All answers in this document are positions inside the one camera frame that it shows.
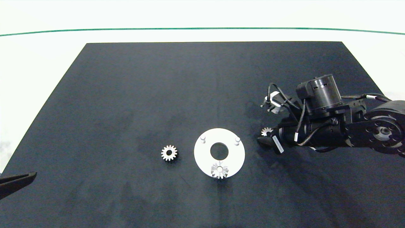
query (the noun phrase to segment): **plate center hole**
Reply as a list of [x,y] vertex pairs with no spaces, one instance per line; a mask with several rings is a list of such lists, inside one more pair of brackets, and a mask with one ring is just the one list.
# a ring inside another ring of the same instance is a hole
[[211,156],[219,161],[224,160],[228,156],[228,148],[223,143],[217,142],[211,146]]

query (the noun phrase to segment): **black mat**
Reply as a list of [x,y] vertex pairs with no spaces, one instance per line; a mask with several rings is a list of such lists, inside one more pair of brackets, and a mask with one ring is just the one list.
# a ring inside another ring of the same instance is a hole
[[[367,148],[276,156],[256,142],[285,116],[259,107],[269,82],[296,97],[328,73],[342,95],[379,92],[341,42],[87,44],[2,175],[38,172],[1,200],[0,226],[404,227],[405,159]],[[193,154],[216,127],[246,150],[222,182]]]

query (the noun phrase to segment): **white disc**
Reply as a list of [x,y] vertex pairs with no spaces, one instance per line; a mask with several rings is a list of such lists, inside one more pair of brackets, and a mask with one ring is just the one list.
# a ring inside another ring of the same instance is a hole
[[[215,143],[222,143],[228,148],[228,156],[224,160],[212,157],[211,146]],[[228,167],[227,177],[230,177],[242,168],[245,161],[245,148],[241,139],[233,132],[223,128],[214,128],[199,136],[194,146],[194,158],[201,171],[211,177],[211,167],[221,161],[221,164]]]

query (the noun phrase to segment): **bevel gear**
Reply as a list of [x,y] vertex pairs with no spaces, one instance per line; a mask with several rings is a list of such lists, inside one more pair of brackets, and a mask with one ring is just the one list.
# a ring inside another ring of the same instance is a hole
[[213,178],[223,179],[228,176],[229,169],[221,161],[215,162],[211,167],[211,176]]
[[273,129],[271,129],[270,127],[265,127],[262,129],[262,136],[267,136],[267,132],[272,132]]
[[174,147],[172,145],[165,146],[163,148],[161,154],[162,154],[163,160],[165,160],[165,161],[174,160],[174,158],[176,157],[176,154],[177,154],[176,147]]

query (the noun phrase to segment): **white floor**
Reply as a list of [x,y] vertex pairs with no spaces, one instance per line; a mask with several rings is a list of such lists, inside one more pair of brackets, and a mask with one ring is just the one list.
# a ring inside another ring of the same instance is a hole
[[[87,28],[305,27],[405,33],[404,1],[0,1],[0,35]],[[333,30],[114,30],[0,36],[0,173],[86,43],[342,41],[405,100],[405,34]]]

